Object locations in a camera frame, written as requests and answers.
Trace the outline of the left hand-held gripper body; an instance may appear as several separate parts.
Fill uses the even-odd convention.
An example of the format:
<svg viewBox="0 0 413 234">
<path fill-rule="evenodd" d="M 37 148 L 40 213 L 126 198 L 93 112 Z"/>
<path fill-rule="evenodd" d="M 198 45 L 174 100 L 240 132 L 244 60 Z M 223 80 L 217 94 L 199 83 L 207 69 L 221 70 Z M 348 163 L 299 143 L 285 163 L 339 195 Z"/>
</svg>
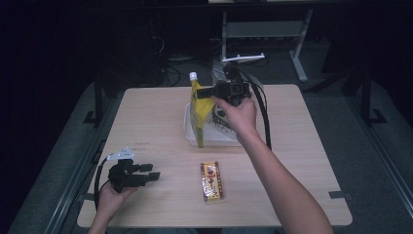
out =
<svg viewBox="0 0 413 234">
<path fill-rule="evenodd" d="M 144 186 L 149 181 L 149 175 L 134 174 L 139 171 L 140 166 L 133 163 L 133 158 L 134 153 L 128 147 L 106 157 L 109 161 L 117 160 L 117 164 L 109 170 L 108 179 L 118 193 L 126 187 Z"/>
</svg>

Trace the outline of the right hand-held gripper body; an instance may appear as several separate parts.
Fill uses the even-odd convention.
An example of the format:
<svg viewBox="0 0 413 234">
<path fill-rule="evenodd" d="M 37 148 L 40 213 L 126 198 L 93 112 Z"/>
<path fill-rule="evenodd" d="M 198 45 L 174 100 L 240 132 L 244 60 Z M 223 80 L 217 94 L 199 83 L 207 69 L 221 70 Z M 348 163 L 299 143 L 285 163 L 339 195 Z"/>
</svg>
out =
<svg viewBox="0 0 413 234">
<path fill-rule="evenodd" d="M 250 98 L 251 94 L 263 92 L 263 85 L 252 75 L 244 72 L 240 64 L 263 59 L 263 54 L 257 56 L 240 56 L 215 60 L 212 64 L 211 76 L 213 84 L 212 94 L 225 99 L 234 106 L 241 104 L 243 98 Z"/>
</svg>

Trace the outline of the yellow spouted drink pouch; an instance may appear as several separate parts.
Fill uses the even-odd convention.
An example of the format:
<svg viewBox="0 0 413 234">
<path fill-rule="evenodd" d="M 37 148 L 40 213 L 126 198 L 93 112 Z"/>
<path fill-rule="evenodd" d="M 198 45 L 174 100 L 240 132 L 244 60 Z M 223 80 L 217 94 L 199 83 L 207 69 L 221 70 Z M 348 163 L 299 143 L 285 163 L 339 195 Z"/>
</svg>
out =
<svg viewBox="0 0 413 234">
<path fill-rule="evenodd" d="M 198 74 L 196 72 L 191 72 L 189 74 L 189 79 L 192 85 L 191 97 L 190 97 L 190 110 L 189 117 L 191 122 L 191 127 L 193 134 L 197 141 L 198 147 L 204 147 L 204 123 L 205 120 L 214 106 L 211 97 L 199 98 L 198 90 L 202 86 L 198 82 Z"/>
</svg>

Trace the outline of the white plastic container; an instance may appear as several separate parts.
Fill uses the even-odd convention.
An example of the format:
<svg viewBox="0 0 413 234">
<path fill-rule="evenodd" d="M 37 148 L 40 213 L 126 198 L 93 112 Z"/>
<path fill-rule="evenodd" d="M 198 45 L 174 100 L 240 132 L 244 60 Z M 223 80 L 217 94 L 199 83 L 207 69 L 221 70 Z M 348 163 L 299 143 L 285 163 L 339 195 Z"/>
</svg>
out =
<svg viewBox="0 0 413 234">
<path fill-rule="evenodd" d="M 197 146 L 198 142 L 195 138 L 194 131 L 192 129 L 192 124 L 190 121 L 190 104 L 186 105 L 183 129 L 189 144 L 192 146 Z M 203 128 L 203 142 L 204 147 L 240 147 L 241 144 L 238 142 L 236 134 L 231 130 L 221 129 L 215 126 L 211 121 L 206 120 Z"/>
</svg>

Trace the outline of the person's left hand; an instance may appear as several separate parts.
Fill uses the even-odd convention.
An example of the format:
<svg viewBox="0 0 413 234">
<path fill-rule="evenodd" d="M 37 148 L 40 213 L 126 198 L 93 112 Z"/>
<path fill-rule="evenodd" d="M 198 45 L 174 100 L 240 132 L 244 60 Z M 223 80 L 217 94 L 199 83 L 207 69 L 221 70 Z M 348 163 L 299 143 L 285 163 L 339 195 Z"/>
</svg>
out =
<svg viewBox="0 0 413 234">
<path fill-rule="evenodd" d="M 109 222 L 119 211 L 128 198 L 136 192 L 135 187 L 124 188 L 120 193 L 114 190 L 110 182 L 105 183 L 99 192 L 99 202 L 96 218 Z"/>
</svg>

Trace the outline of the person's right hand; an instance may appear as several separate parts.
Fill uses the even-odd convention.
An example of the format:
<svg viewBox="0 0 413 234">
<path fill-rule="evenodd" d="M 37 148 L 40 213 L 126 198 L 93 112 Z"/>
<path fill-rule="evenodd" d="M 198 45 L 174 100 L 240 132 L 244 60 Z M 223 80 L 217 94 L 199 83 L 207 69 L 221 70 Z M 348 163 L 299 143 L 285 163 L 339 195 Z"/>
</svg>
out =
<svg viewBox="0 0 413 234">
<path fill-rule="evenodd" d="M 253 100 L 244 98 L 238 106 L 233 106 L 218 97 L 213 97 L 212 100 L 226 114 L 229 126 L 236 132 L 241 145 L 247 145 L 260 139 L 256 129 L 256 107 Z"/>
</svg>

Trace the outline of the small yellow red snack packet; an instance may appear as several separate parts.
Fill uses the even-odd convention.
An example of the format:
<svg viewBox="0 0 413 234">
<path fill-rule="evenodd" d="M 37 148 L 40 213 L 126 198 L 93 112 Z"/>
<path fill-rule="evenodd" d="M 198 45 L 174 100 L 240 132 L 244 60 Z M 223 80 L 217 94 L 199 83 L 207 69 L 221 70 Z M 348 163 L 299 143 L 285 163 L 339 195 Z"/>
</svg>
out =
<svg viewBox="0 0 413 234">
<path fill-rule="evenodd" d="M 202 163 L 200 168 L 204 201 L 221 200 L 223 198 L 223 188 L 219 164 L 217 162 Z"/>
</svg>

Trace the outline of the black metal stand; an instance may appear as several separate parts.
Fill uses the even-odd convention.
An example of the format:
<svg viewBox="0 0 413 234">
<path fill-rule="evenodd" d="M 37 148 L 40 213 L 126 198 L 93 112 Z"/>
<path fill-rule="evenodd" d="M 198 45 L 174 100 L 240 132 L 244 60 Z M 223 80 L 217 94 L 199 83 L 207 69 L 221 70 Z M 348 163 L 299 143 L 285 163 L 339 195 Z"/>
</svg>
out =
<svg viewBox="0 0 413 234">
<path fill-rule="evenodd" d="M 371 77 L 368 69 L 364 70 L 361 82 L 360 116 L 368 127 L 387 122 L 379 109 L 371 109 Z"/>
<path fill-rule="evenodd" d="M 94 110 L 89 111 L 84 119 L 86 124 L 93 124 L 96 128 L 103 117 L 103 89 L 99 75 L 94 78 Z"/>
</svg>

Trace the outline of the white metal desk frame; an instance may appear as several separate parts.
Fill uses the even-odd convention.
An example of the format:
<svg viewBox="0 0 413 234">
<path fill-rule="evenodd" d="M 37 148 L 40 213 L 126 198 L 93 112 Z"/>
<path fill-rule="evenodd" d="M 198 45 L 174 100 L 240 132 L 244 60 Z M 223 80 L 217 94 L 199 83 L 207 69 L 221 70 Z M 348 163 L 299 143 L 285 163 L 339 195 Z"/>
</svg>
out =
<svg viewBox="0 0 413 234">
<path fill-rule="evenodd" d="M 222 30 L 221 30 L 221 57 L 222 62 L 247 62 L 258 59 L 263 59 L 263 53 L 254 56 L 228 56 L 227 55 L 227 40 L 241 38 L 285 38 L 293 37 L 297 39 L 296 46 L 289 52 L 290 59 L 302 83 L 308 81 L 308 77 L 300 61 L 300 53 L 305 41 L 307 31 L 310 26 L 314 10 L 307 11 L 306 16 L 302 20 L 284 20 L 284 21 L 228 21 L 227 13 L 222 15 Z"/>
</svg>

